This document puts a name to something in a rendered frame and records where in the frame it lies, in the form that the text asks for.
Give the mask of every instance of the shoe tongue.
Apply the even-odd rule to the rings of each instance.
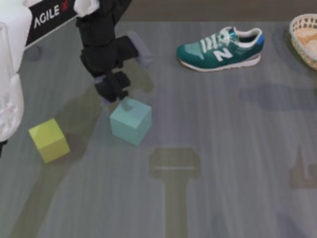
[[[236,28],[235,27],[230,27],[228,29],[228,33],[229,33],[229,36],[230,36],[230,39],[233,40],[233,41],[239,41],[239,37],[237,35],[237,31],[236,31]]]

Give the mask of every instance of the yellow cube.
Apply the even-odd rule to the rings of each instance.
[[[29,129],[29,133],[45,163],[56,160],[70,151],[55,119]]]

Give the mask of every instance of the green sneaker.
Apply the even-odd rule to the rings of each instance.
[[[226,27],[198,42],[178,47],[182,65],[201,72],[256,65],[261,59],[264,36],[259,28],[247,32]]]

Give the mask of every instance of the shoelace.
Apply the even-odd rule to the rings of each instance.
[[[224,29],[218,34],[212,34],[210,37],[206,37],[201,41],[203,52],[206,53],[212,49],[217,49],[219,46],[225,44],[226,46],[230,43],[229,32]]]

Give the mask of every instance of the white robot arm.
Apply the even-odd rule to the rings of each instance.
[[[29,8],[42,1],[0,0],[0,147],[16,132],[22,120],[24,102],[17,72],[32,22]],[[73,9],[84,17],[99,7],[99,0],[76,0]]]

